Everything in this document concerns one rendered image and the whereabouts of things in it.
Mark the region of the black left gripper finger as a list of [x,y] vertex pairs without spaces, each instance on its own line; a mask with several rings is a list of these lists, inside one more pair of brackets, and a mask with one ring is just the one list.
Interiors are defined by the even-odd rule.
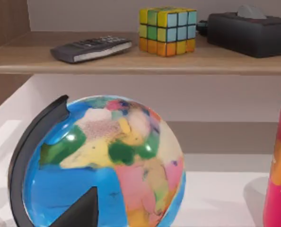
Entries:
[[51,227],[97,227],[97,187],[91,187],[83,196],[60,215]]

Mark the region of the dark grey calculator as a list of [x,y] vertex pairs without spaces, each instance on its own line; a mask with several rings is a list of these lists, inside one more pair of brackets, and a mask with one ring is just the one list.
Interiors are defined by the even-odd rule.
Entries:
[[60,45],[50,53],[58,61],[75,64],[111,56],[131,47],[130,39],[109,35]]

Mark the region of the wooden open shelf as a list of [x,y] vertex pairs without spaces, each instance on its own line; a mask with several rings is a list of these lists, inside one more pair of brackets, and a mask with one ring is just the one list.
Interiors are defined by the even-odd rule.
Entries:
[[255,59],[196,39],[193,53],[158,57],[133,47],[124,54],[81,64],[56,61],[51,47],[112,29],[138,41],[140,2],[38,0],[29,3],[32,32],[0,47],[0,105],[30,82],[27,98],[48,102],[115,94],[139,100],[165,118],[197,121],[271,121],[281,105],[281,56]]

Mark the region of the colourful puzzle cube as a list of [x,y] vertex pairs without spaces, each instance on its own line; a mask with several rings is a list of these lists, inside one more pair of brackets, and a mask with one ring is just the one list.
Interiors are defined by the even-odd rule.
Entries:
[[139,49],[162,57],[195,50],[197,11],[155,7],[139,10]]

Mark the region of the colourful globe with black stand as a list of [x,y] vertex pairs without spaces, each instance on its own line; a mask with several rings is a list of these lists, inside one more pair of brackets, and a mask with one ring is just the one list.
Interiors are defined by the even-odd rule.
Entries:
[[63,95],[26,128],[8,171],[17,227],[51,224],[97,187],[97,227],[171,227],[184,197],[184,155],[151,108],[120,96]]

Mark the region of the black tissue box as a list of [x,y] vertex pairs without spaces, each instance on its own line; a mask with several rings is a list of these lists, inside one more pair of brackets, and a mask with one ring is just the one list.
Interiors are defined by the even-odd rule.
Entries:
[[241,5],[236,12],[212,13],[196,30],[207,42],[255,58],[281,55],[281,17]]

